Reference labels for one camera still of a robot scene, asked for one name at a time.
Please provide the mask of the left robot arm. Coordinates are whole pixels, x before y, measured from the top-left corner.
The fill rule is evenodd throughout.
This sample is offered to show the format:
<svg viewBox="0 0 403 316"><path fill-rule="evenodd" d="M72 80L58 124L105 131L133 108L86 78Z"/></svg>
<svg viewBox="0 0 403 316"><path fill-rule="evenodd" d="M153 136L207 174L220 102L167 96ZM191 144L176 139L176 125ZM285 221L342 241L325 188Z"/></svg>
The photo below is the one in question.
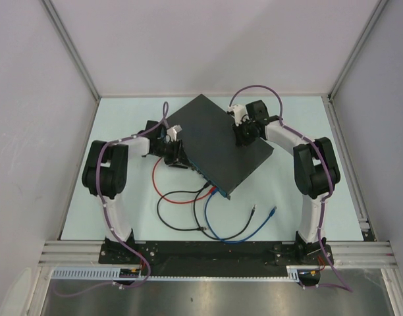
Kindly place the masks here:
<svg viewBox="0 0 403 316"><path fill-rule="evenodd" d="M133 229L125 219L121 194L125 189L129 160L136 156L154 155L168 165L188 166L189 160L179 140L182 128L169 126L166 121L149 120L146 129L110 142L95 140L82 173L82 184L89 193L101 200L105 220L105 243L122 263L136 255Z"/></svg>

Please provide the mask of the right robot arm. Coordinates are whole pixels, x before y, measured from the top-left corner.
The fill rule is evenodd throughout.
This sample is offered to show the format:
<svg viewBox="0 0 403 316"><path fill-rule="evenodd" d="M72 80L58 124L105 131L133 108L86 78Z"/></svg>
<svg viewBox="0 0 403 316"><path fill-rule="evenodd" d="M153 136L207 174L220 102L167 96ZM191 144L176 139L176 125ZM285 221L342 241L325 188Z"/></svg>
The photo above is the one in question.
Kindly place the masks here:
<svg viewBox="0 0 403 316"><path fill-rule="evenodd" d="M232 129L239 146L250 145L259 138L272 142L293 157L294 180L303 195L302 217L291 256L302 264L310 264L325 251L324 220L327 200L340 181L340 171L330 139L312 140L285 124L278 116L270 116L261 100L247 105L230 105L234 118Z"/></svg>

